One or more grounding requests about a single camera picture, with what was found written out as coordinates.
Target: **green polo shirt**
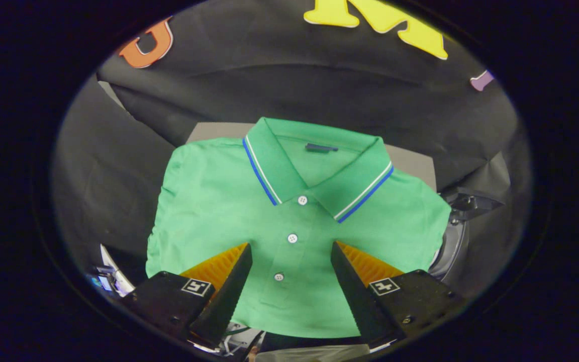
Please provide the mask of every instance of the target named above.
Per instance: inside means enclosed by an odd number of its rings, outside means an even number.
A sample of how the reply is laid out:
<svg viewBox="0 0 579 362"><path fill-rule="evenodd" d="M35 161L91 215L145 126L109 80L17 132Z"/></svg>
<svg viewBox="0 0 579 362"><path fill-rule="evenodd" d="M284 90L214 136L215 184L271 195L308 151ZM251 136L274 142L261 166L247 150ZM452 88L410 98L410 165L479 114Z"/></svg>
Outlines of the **green polo shirt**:
<svg viewBox="0 0 579 362"><path fill-rule="evenodd" d="M297 337L360 335L330 263L333 241L409 272L428 268L448 222L450 206L398 167L381 137L269 118L244 139L179 147L147 275L181 273L248 241L253 263L232 321Z"/></svg>

